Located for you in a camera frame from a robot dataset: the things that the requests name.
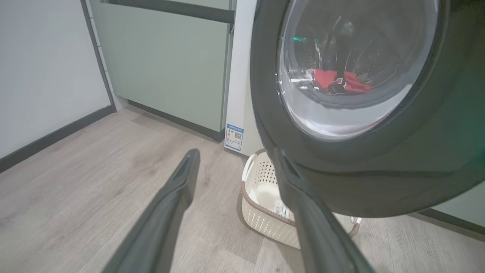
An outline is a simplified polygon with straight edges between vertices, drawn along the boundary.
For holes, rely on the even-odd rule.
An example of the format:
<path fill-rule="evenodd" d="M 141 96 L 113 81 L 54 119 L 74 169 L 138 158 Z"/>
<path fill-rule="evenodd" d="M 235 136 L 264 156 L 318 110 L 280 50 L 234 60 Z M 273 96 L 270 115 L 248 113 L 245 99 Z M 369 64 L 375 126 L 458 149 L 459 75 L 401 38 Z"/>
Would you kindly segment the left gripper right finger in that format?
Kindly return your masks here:
<path fill-rule="evenodd" d="M 362 252 L 282 149 L 277 149 L 274 168 L 282 201 L 296 220 L 305 271 L 373 273 Z"/>

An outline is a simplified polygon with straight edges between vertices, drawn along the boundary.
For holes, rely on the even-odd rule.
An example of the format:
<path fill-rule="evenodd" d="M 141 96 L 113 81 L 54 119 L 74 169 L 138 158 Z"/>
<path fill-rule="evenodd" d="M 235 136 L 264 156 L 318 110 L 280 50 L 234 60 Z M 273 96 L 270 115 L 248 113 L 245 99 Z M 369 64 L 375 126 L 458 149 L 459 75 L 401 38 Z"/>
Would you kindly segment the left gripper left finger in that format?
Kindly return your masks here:
<path fill-rule="evenodd" d="M 199 150 L 189 150 L 127 233 L 104 273 L 170 272 L 181 221 L 194 198 L 199 166 Z"/>

